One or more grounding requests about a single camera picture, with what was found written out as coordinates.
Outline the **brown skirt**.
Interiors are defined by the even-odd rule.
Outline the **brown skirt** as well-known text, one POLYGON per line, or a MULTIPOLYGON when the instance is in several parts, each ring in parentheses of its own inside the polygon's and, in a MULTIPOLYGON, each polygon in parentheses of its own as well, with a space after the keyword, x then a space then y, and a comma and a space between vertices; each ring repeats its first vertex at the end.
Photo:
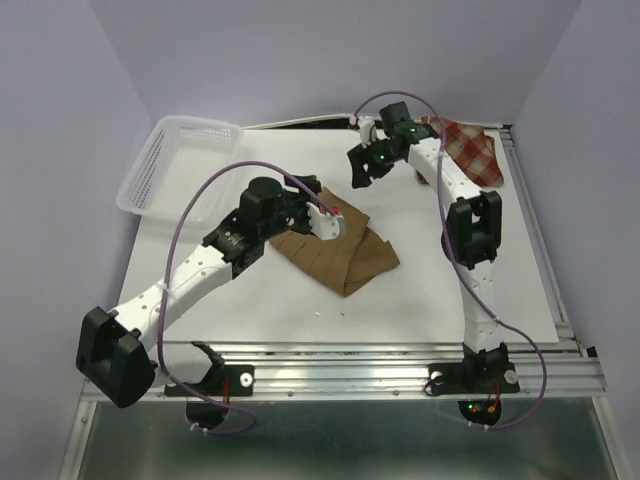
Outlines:
POLYGON ((348 297, 375 277, 395 269, 400 260, 387 240, 369 227, 370 217, 325 188, 320 194, 340 210, 345 237, 321 241, 313 235, 286 232, 270 245, 311 279, 342 297, 348 297))

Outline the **red plaid skirt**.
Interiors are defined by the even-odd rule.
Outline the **red plaid skirt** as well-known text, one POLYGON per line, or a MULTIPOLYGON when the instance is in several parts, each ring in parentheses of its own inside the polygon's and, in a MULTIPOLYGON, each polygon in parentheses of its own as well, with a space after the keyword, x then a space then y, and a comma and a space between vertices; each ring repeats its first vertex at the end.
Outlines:
POLYGON ((498 164, 494 139, 480 125, 443 119, 445 149, 452 160, 476 185, 498 188, 504 176, 498 164))

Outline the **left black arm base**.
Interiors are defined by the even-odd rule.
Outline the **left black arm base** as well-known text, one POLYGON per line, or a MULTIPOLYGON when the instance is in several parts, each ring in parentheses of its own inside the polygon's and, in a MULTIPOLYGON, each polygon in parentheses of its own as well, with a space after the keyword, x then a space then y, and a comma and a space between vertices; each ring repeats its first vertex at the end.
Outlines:
POLYGON ((165 346, 170 371, 192 390, 209 397, 251 397, 255 367, 229 363, 209 344, 201 341, 165 346))

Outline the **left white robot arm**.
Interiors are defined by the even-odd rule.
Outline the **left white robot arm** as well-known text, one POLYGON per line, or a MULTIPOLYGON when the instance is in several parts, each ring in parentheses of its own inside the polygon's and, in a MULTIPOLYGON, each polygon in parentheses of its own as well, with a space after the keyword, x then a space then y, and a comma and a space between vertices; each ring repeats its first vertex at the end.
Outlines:
POLYGON ((110 310, 95 307, 83 318, 77 369, 117 407, 136 403, 151 387, 178 380, 210 394, 220 388, 224 360, 198 341, 158 351, 158 335, 215 289, 262 257, 271 238, 292 230, 318 233, 324 213, 312 197, 322 190, 314 175, 279 182, 256 177, 239 206, 171 273, 135 298, 110 310))

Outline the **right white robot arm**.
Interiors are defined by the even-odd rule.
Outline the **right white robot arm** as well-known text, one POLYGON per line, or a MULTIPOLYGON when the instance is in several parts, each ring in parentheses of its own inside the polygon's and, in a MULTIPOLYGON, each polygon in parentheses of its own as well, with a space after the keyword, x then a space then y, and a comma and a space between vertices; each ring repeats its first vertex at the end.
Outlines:
POLYGON ((404 102, 380 110, 384 136, 376 121, 353 114, 349 127, 360 143, 348 151, 351 186, 367 188, 404 161, 437 194, 442 222, 442 248, 458 277, 464 314, 463 345, 475 354, 489 353, 503 342, 493 310, 493 267, 502 240, 502 199, 494 190, 476 185, 448 155, 445 128, 410 118, 404 102))

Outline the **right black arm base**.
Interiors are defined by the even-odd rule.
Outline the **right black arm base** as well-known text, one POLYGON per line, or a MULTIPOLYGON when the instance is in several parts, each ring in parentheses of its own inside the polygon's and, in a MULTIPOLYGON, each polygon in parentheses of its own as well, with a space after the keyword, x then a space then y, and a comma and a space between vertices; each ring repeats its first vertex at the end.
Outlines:
POLYGON ((515 365, 509 359, 504 342, 495 349, 479 353, 464 345, 461 361, 431 363, 427 368, 429 377, 423 387, 427 396, 520 392, 515 365))

